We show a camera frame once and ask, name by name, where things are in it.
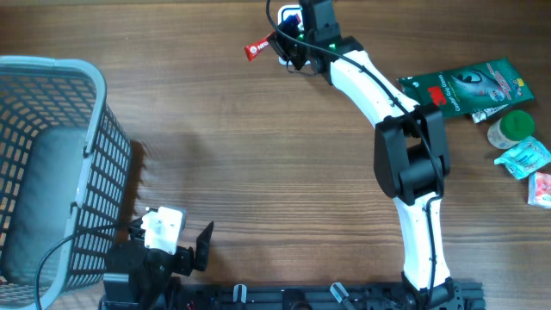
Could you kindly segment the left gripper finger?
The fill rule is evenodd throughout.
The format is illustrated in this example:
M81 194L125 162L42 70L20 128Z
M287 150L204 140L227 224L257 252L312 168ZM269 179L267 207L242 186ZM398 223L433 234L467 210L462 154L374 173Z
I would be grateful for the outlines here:
M141 218L138 218L136 220L132 220L128 224L128 234L130 237L143 237L145 234L145 230L141 228L141 225L143 223L143 220Z
M208 265L210 241L214 230L214 222L211 221L196 239L194 269L205 271Z

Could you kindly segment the red Nescafe stick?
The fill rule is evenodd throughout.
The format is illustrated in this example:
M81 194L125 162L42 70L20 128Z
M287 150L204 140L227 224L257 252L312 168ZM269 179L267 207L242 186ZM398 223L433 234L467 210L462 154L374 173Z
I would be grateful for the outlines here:
M275 33L268 34L261 40L245 46L245 55L249 61L253 61L254 58L261 53L266 47L270 45L269 41L275 37Z

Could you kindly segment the small green white box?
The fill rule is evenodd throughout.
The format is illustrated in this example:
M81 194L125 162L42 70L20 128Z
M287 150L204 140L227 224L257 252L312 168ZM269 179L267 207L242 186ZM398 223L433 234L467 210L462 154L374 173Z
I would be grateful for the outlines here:
M505 104L494 108L484 108L482 110L472 113L471 117L474 123L478 124L482 121L487 121L493 115L496 115L498 112L501 112L502 110L507 110L509 107L510 105Z

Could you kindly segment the green 3M gloves pack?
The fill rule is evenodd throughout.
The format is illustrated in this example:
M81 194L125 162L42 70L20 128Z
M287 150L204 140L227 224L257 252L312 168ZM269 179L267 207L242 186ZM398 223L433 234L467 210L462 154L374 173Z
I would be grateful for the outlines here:
M401 77L398 83L407 96L420 104L435 104L445 118L534 99L527 82L507 58Z

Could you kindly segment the green lid jar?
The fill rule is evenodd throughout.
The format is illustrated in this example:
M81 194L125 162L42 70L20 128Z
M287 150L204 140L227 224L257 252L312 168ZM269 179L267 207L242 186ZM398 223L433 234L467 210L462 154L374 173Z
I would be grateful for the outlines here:
M492 146L506 150L529 137L535 128L530 114L513 110L489 127L487 138Z

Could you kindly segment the teal wipes packet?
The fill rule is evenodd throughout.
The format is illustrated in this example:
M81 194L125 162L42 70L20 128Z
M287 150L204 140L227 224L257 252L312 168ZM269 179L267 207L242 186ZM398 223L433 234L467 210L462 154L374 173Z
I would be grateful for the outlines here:
M494 160L517 180L524 179L550 163L550 151L532 136L522 140Z

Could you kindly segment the red white small packet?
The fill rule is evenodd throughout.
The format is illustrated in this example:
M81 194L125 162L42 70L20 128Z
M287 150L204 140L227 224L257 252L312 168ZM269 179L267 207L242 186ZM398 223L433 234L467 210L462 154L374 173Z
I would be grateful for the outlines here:
M541 172L535 172L529 177L529 195L528 204L541 208L550 209L550 175Z

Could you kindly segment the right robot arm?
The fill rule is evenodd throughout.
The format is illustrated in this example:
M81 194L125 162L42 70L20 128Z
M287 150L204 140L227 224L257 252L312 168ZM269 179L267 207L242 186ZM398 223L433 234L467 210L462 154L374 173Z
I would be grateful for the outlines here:
M272 25L270 42L295 70L310 63L373 125L375 178L399 214L406 299L417 309L437 309L455 299L440 221L450 171L443 113L399 91L354 37L342 36L331 1L301 1L299 11Z

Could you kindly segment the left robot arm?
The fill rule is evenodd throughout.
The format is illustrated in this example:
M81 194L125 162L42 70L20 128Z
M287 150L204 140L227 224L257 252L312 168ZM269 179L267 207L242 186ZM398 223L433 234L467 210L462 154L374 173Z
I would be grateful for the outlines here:
M130 239L108 250L105 294L100 309L194 309L194 302L183 303L180 275L207 268L214 223L209 223L196 239L196 247L178 246L174 254L145 245L143 220L129 224Z

